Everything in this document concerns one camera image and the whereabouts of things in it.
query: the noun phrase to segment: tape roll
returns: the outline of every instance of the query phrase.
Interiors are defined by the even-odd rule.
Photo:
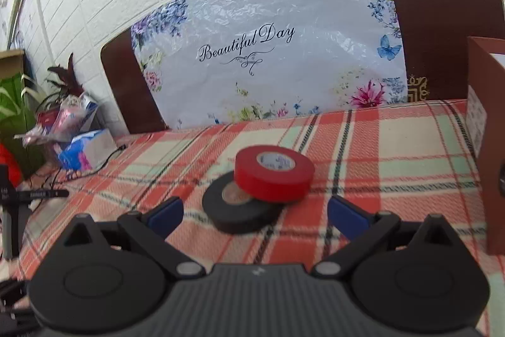
[[[249,146],[235,158],[237,185],[265,202],[300,200],[308,193],[315,171],[307,157],[279,146]]]
[[[282,205],[262,202],[238,188],[229,172],[216,179],[201,200],[204,212],[214,226],[228,234],[244,234],[273,223]]]

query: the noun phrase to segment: red and white plaid fabric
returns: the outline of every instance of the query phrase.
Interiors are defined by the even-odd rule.
[[[174,195],[184,200],[184,221],[167,241],[208,270],[216,262],[301,262],[310,269],[346,243],[326,216],[328,199],[338,193],[365,210],[387,209],[406,220],[445,215],[491,284],[478,328],[503,337],[505,257],[485,252],[465,109],[464,100],[431,101],[130,136],[124,140],[128,148],[98,174],[62,183],[70,198],[48,201],[36,211],[10,271],[32,276],[75,213],[113,220],[133,208],[145,212]],[[220,233],[203,212],[201,198],[214,179],[233,170],[239,149],[254,144],[284,146],[309,157],[316,165],[311,191],[259,233]],[[42,183],[32,181],[34,187]]]

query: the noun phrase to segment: white plastic sheet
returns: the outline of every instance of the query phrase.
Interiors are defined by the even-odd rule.
[[[132,26],[167,125],[406,100],[394,0],[174,0]]]

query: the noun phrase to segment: blue gripper pad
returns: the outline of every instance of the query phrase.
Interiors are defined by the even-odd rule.
[[[349,240],[354,240],[372,224],[370,213],[361,211],[340,196],[328,201],[328,221]]]
[[[161,238],[167,238],[184,217],[184,205],[179,197],[170,197],[145,214],[146,225]]]

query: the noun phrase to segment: gray ribbed panel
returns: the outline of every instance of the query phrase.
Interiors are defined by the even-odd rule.
[[[336,281],[300,265],[216,265],[181,281],[151,317],[108,337],[406,337],[363,315]],[[45,330],[41,337],[64,337]],[[478,337],[474,329],[446,337]]]

